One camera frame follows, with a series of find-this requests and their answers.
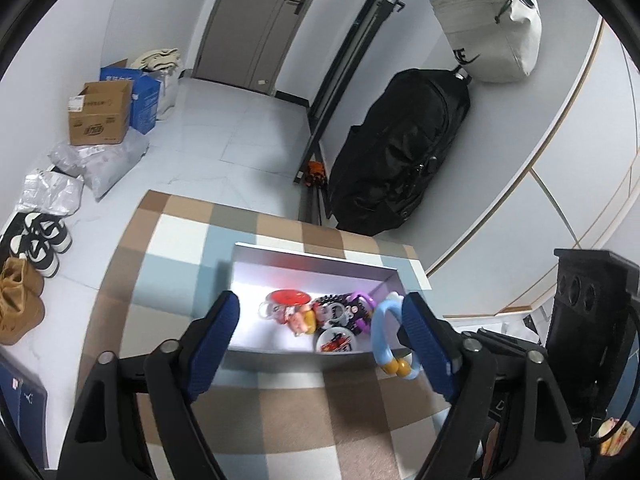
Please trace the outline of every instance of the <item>baseboard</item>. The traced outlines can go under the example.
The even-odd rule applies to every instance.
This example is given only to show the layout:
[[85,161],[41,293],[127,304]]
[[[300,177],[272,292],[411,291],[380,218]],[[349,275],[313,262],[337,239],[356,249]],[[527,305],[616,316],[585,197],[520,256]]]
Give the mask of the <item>baseboard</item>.
[[274,95],[276,99],[280,99],[282,101],[287,101],[289,103],[293,103],[295,105],[300,105],[305,107],[307,110],[311,107],[308,99],[304,99],[302,97],[298,97],[297,95],[287,94],[286,92],[281,92],[278,90]]

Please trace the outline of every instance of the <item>wooden trim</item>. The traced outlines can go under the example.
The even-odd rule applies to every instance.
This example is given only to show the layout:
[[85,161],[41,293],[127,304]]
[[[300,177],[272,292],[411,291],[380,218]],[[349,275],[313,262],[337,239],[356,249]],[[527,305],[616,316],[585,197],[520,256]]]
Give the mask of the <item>wooden trim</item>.
[[515,306],[514,303],[516,303],[516,301],[518,301],[521,297],[527,294],[533,287],[535,287],[538,283],[544,280],[550,273],[554,272],[554,270],[556,269],[558,269],[558,264],[555,264],[550,270],[545,272],[541,278],[536,280],[536,282],[533,285],[531,285],[527,290],[525,290],[522,294],[520,294],[515,300],[511,301],[511,303],[507,305],[507,308],[510,306]]
[[452,314],[451,316],[442,316],[444,319],[465,319],[467,317],[493,317],[495,314]]
[[554,209],[558,213],[558,216],[562,219],[562,223],[564,223],[564,226],[571,233],[571,236],[574,239],[574,243],[578,245],[579,249],[581,249],[580,241],[578,240],[578,237],[575,235],[574,229],[571,227],[571,224],[569,224],[569,221],[568,221],[566,215],[562,211],[562,209],[561,209],[559,203],[556,201],[555,197],[549,191],[549,188],[542,181],[542,179],[540,178],[539,174],[536,173],[536,170],[534,168],[531,168],[529,170],[529,174],[533,177],[533,179],[536,181],[536,183],[538,183],[538,185],[540,186],[540,189],[542,189],[543,193],[546,195],[546,197],[549,200],[549,202],[551,202],[551,205],[554,207]]
[[514,314],[516,312],[533,312],[533,309],[530,305],[526,306],[506,306],[502,309],[498,314]]
[[562,113],[558,117],[558,120],[556,121],[556,124],[554,124],[554,126],[552,127],[552,129],[549,132],[548,136],[546,137],[546,139],[544,140],[542,145],[539,147],[539,149],[534,154],[533,158],[529,161],[529,163],[522,170],[522,172],[519,174],[519,176],[517,176],[517,178],[514,181],[514,183],[509,186],[509,189],[507,189],[507,191],[504,193],[504,195],[502,195],[500,197],[500,200],[498,200],[498,202],[495,203],[495,205],[488,211],[488,213],[484,216],[484,218],[482,218],[478,222],[478,224],[476,224],[475,227],[473,227],[473,229],[471,229],[471,231],[469,231],[468,234],[464,238],[462,238],[462,240],[460,240],[459,243],[457,243],[455,245],[455,247],[453,247],[453,249],[450,250],[449,253],[446,254],[446,256],[443,257],[443,259],[441,259],[434,267],[432,267],[430,270],[427,271],[427,273],[426,273],[427,274],[427,278],[430,278],[431,276],[433,276],[434,273],[437,272],[437,270],[439,270],[445,263],[447,263],[450,259],[452,259],[452,257],[469,240],[471,240],[471,238],[482,228],[482,226],[484,226],[484,224],[486,224],[489,221],[489,219],[494,215],[494,213],[496,211],[498,211],[498,209],[500,209],[500,206],[504,202],[506,202],[506,200],[515,191],[515,189],[518,187],[518,185],[524,180],[524,177],[527,176],[527,173],[529,173],[529,170],[531,168],[533,168],[533,165],[538,161],[540,156],[542,156],[542,153],[545,151],[546,147],[551,143],[551,140],[555,137],[556,133],[560,129],[560,126],[562,125],[562,123],[566,119],[567,115],[569,114],[569,110],[571,110],[572,106],[574,105],[574,102],[577,99],[578,94],[580,93],[580,90],[582,89],[582,86],[584,85],[584,82],[587,79],[587,75],[589,74],[591,66],[593,65],[593,61],[595,60],[596,53],[598,51],[598,47],[600,46],[600,40],[602,39],[602,34],[604,32],[604,25],[605,25],[604,20],[601,18],[600,19],[600,27],[598,28],[598,33],[596,35],[596,40],[594,42],[593,49],[591,50],[591,53],[589,55],[589,59],[587,60],[587,64],[585,65],[585,68],[582,71],[582,74],[580,75],[580,79],[578,80],[578,84],[575,86],[574,92],[571,94],[571,97],[567,101],[567,104],[564,106],[564,109],[562,110]]

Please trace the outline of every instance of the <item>cable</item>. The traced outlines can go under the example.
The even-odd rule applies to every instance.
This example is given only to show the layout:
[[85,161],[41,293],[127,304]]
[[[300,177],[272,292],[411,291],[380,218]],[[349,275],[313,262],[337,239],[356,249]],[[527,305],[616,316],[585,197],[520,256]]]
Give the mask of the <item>cable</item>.
[[[640,344],[640,318],[638,317],[638,313],[636,312],[636,310],[634,309],[633,305],[631,303],[629,303],[627,305],[628,310],[629,310],[629,316],[631,317],[631,321],[634,322],[634,325],[636,326],[636,335],[638,336],[638,343]],[[626,403],[626,408],[625,411],[622,412],[622,415],[620,416],[620,419],[617,421],[616,425],[611,428],[611,430],[609,431],[609,433],[607,433],[604,436],[598,437],[598,438],[592,438],[587,442],[587,446],[588,447],[594,447],[594,446],[599,446],[600,444],[602,444],[603,442],[606,442],[607,440],[609,440],[612,436],[614,436],[616,434],[616,432],[622,427],[622,425],[625,423],[626,418],[629,416],[629,413],[631,413],[631,409],[633,408],[634,404],[636,403],[636,398],[638,397],[638,390],[640,389],[640,361],[638,361],[638,369],[636,370],[636,380],[634,381],[634,387],[631,388],[631,395],[629,396],[629,400]]]

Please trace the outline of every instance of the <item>blue box with logo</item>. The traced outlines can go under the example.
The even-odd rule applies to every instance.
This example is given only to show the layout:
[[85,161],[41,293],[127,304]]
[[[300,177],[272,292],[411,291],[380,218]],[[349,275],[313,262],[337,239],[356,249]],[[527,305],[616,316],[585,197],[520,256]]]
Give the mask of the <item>blue box with logo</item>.
[[33,463],[39,469],[46,468],[48,466],[45,440],[47,392],[2,354],[0,354],[0,391],[9,411],[9,413],[0,413],[0,416],[11,416],[15,429],[20,434]]
[[105,66],[100,69],[100,81],[129,79],[133,81],[131,91],[131,112],[129,125],[141,134],[146,134],[156,126],[160,82],[136,68]]

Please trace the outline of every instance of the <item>door handle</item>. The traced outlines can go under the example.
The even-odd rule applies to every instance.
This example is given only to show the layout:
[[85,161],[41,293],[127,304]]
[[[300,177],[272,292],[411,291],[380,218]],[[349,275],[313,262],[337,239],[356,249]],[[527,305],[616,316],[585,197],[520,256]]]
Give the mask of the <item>door handle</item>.
[[296,10],[293,11],[295,15],[300,14],[302,12],[303,7],[305,6],[307,0],[287,0],[287,5],[295,5]]

